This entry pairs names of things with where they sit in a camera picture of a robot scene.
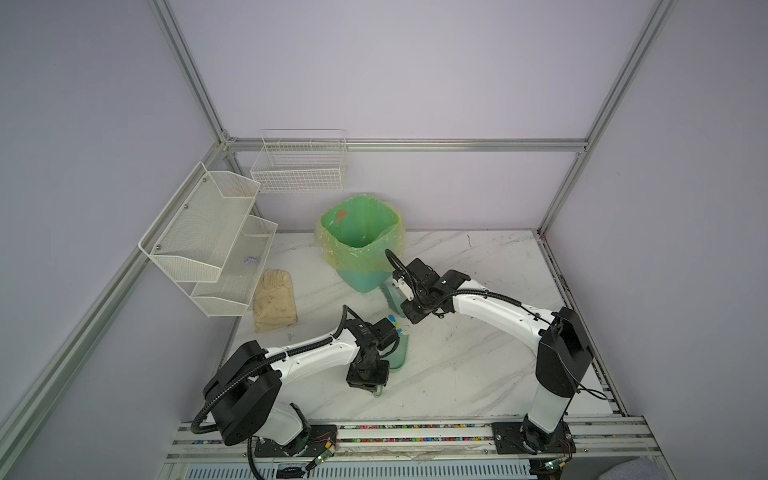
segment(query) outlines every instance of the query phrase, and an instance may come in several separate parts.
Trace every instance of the wall-mounted shelf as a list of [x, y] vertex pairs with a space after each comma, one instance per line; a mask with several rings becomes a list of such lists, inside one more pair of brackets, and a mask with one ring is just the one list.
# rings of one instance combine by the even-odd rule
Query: wall-mounted shelf
[[258, 191], [259, 182], [250, 178], [205, 170], [160, 238], [144, 252], [174, 282], [218, 281]]
[[207, 316], [240, 316], [253, 297], [277, 224], [251, 214], [259, 182], [203, 164], [190, 175], [200, 178], [170, 223], [159, 235], [153, 225], [139, 248]]
[[343, 191], [344, 130], [264, 130], [250, 175], [268, 194]]
[[264, 270], [277, 223], [248, 215], [216, 283], [198, 283], [190, 298], [208, 316], [245, 313]]

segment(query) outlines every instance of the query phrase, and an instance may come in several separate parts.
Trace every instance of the floor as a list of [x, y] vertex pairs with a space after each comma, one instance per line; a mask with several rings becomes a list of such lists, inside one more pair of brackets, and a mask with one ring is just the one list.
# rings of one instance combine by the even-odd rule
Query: floor
[[[402, 260], [421, 258], [443, 274], [467, 273], [490, 290], [550, 310], [563, 306], [532, 232], [408, 232]], [[266, 268], [293, 279], [299, 322], [256, 334], [253, 313], [240, 321], [232, 349], [252, 339], [280, 346], [333, 331], [342, 305], [375, 323], [392, 312], [379, 290], [357, 293], [323, 260], [311, 233], [278, 233]], [[381, 397], [347, 386], [347, 367], [334, 367], [287, 386], [281, 402], [295, 402], [312, 420], [467, 419], [524, 415], [537, 385], [533, 352], [514, 337], [459, 314], [430, 316], [418, 325], [398, 319], [410, 335], [406, 364], [389, 376]], [[589, 369], [583, 383], [600, 389]], [[570, 415], [610, 415], [608, 402], [577, 394]]]

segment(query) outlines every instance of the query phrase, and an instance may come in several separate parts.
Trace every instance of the green trash can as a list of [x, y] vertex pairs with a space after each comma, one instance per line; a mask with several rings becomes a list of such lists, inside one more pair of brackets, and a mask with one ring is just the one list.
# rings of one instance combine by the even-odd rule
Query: green trash can
[[384, 250], [402, 255], [406, 229], [395, 208], [371, 195], [358, 195], [325, 212], [315, 241], [323, 258], [353, 289], [370, 292], [392, 275]]

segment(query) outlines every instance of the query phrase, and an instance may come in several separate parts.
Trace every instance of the green plastic object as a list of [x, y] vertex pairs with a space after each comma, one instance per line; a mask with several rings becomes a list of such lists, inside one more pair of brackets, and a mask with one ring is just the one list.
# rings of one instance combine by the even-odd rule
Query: green plastic object
[[389, 305], [389, 309], [397, 313], [398, 316], [405, 318], [406, 315], [400, 306], [403, 301], [400, 290], [397, 290], [397, 288], [390, 282], [383, 282], [381, 285], [379, 285], [379, 288], [382, 289], [382, 293], [384, 294], [384, 298], [386, 298], [386, 304]]
[[315, 242], [344, 281], [366, 293], [392, 274], [384, 250], [402, 255], [406, 229], [392, 205], [371, 195], [357, 195], [318, 219]]
[[403, 333], [400, 335], [400, 343], [391, 355], [387, 356], [389, 360], [389, 371], [397, 372], [400, 370], [406, 362], [406, 353], [408, 352], [408, 334]]

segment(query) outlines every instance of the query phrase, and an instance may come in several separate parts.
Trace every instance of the white wall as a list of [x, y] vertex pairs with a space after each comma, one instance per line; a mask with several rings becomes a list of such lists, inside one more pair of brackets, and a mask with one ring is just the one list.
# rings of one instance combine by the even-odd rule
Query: white wall
[[0, 422], [213, 143], [145, 0], [2, 9]]
[[765, 478], [768, 5], [681, 0], [549, 234], [679, 480]]
[[232, 328], [149, 266], [10, 480], [154, 480]]
[[584, 137], [653, 0], [173, 0], [223, 124]]
[[[234, 136], [340, 128], [350, 138], [563, 138], [587, 135], [654, 0], [171, 3]], [[573, 161], [350, 157], [345, 194], [265, 194], [260, 210], [281, 230], [311, 230], [326, 208], [364, 192], [398, 204], [408, 228], [530, 228]]]
[[[249, 172], [256, 153], [237, 160]], [[573, 162], [571, 152], [350, 152], [343, 192], [259, 194], [280, 230], [314, 230], [356, 194], [391, 202], [410, 230], [536, 228]]]

